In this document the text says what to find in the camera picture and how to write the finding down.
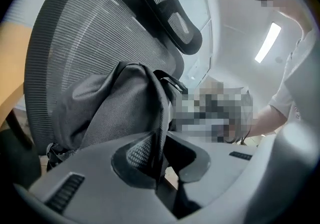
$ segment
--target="mesh backrest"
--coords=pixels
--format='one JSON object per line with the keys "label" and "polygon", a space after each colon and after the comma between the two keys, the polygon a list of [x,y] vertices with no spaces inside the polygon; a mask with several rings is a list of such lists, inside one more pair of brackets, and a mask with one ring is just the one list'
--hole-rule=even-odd
{"label": "mesh backrest", "polygon": [[202,44],[202,35],[188,18],[179,0],[144,1],[182,53],[198,52]]}
{"label": "mesh backrest", "polygon": [[140,0],[45,0],[32,30],[24,79],[30,129],[41,155],[55,141],[56,101],[84,76],[109,74],[119,61],[129,60],[180,78],[180,53],[144,10]]}

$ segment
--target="white ceiling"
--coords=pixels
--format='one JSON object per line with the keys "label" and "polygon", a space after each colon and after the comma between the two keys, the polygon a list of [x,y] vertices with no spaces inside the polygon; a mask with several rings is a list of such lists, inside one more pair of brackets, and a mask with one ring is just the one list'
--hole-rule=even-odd
{"label": "white ceiling", "polygon": [[[276,93],[288,55],[294,50],[301,29],[292,20],[261,7],[255,0],[218,0],[221,33],[217,65],[223,65],[244,80],[259,81],[269,96]],[[272,22],[282,30],[261,64],[255,61]],[[280,57],[283,62],[277,63]]]}

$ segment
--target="fluorescent light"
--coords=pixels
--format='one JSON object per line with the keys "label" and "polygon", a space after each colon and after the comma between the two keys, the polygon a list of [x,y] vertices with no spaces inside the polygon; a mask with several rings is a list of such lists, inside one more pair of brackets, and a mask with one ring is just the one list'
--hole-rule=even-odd
{"label": "fluorescent light", "polygon": [[261,49],[259,50],[259,53],[255,57],[255,60],[258,63],[261,63],[262,60],[265,58],[265,56],[268,54],[275,40],[277,39],[280,31],[281,31],[281,27],[273,22],[271,24],[268,35],[266,36],[265,41],[262,44]]}

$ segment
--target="wooden desk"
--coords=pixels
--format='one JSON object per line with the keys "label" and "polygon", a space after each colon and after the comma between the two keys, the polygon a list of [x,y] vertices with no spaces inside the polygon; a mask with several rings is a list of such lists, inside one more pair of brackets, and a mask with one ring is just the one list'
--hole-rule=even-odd
{"label": "wooden desk", "polygon": [[3,22],[0,25],[0,126],[22,97],[25,62],[32,28]]}

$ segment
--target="forearm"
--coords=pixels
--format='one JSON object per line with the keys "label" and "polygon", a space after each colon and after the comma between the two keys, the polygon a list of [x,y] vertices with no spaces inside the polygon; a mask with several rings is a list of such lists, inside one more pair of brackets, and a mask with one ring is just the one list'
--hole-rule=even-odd
{"label": "forearm", "polygon": [[248,137],[267,134],[282,126],[287,118],[274,107],[268,105],[253,120]]}

